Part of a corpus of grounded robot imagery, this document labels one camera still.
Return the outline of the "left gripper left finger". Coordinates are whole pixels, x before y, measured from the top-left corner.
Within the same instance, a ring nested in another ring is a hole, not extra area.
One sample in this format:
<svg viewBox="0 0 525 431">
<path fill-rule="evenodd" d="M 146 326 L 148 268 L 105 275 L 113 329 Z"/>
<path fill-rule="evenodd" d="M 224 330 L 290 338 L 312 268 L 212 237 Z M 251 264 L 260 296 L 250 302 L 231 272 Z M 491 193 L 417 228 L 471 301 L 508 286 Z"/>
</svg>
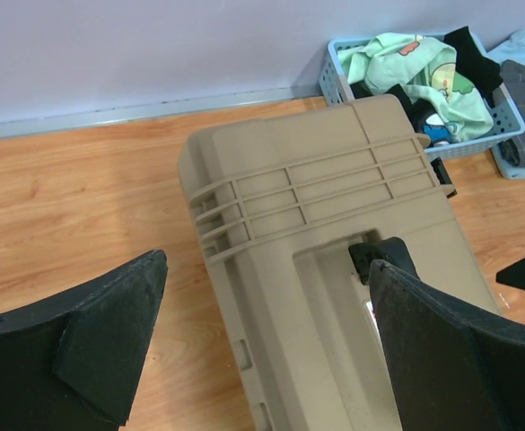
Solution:
<svg viewBox="0 0 525 431">
<path fill-rule="evenodd" d="M 129 420 L 168 267 L 148 251 L 0 313 L 0 430 L 118 430 Z"/>
</svg>

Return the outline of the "tan plastic tool box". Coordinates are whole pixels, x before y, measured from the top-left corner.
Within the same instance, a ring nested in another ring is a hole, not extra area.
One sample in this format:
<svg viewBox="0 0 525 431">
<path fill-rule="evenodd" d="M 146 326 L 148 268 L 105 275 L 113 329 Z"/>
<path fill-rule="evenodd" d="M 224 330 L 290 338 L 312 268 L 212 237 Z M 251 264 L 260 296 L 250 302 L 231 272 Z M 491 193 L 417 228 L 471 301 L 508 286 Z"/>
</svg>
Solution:
<svg viewBox="0 0 525 431">
<path fill-rule="evenodd" d="M 398 237 L 430 286 L 497 312 L 392 95 L 205 128 L 179 181 L 259 430 L 398 430 L 350 246 Z"/>
</svg>

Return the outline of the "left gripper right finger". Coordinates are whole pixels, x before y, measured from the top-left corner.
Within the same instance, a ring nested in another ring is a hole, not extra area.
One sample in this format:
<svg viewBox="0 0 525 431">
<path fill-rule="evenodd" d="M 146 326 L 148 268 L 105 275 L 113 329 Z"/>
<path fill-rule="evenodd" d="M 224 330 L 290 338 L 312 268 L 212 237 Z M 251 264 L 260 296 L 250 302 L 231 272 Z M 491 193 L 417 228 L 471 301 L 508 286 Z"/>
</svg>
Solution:
<svg viewBox="0 0 525 431">
<path fill-rule="evenodd" d="M 370 293 L 405 430 L 525 430 L 525 325 L 384 260 Z"/>
</svg>

